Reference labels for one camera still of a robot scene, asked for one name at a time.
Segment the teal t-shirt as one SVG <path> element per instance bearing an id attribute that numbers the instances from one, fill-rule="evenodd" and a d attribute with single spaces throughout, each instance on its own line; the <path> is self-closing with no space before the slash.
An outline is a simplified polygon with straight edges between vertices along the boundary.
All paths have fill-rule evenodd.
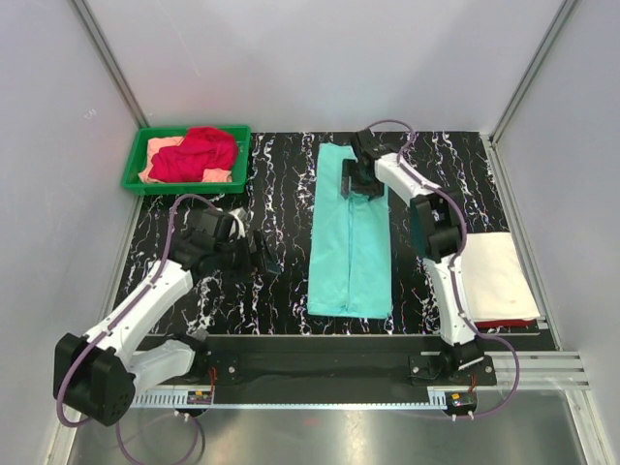
<path id="1" fill-rule="evenodd" d="M 353 149 L 320 145 L 311 231 L 308 313 L 386 319 L 392 311 L 388 194 L 341 193 Z"/>

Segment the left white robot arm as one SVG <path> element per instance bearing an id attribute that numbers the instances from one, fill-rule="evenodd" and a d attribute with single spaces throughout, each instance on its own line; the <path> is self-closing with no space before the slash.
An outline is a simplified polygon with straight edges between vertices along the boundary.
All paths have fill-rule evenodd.
<path id="1" fill-rule="evenodd" d="M 176 335 L 145 352 L 139 346 L 168 310 L 207 275 L 220 271 L 234 281 L 281 271 L 263 234 L 220 240 L 189 232 L 168 246 L 146 278 L 107 317 L 83 335 L 66 333 L 54 349 L 53 397 L 60 423 L 83 421 L 111 426 L 129 410 L 135 397 L 162 382 L 182 378 L 190 384 L 212 374 L 201 336 Z"/>

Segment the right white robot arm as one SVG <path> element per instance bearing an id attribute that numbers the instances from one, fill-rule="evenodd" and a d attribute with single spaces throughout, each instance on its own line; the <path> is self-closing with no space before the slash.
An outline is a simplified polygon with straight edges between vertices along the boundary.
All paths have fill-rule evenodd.
<path id="1" fill-rule="evenodd" d="M 461 384 L 484 358 L 462 277 L 467 245 L 463 213 L 441 187 L 396 153 L 342 162 L 341 195 L 375 200 L 390 189 L 409 206 L 413 248 L 427 270 L 440 317 L 442 349 L 412 378 L 421 383 Z"/>

